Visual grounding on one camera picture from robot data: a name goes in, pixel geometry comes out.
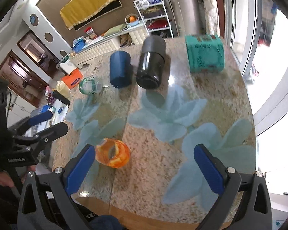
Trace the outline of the person's left hand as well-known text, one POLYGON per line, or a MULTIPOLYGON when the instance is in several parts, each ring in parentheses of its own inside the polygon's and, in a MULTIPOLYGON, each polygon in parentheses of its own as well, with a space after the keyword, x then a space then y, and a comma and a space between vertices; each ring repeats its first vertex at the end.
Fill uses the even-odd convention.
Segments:
MULTIPOLYGON (((28 166, 27 172, 29 171, 35 172, 36 166, 28 166)), ((24 183, 25 179, 26 179, 26 174, 21 177, 22 183, 24 183)), ((3 187, 9 187, 9 188, 15 187, 13 180, 5 171, 0 171, 0 185, 3 187)))

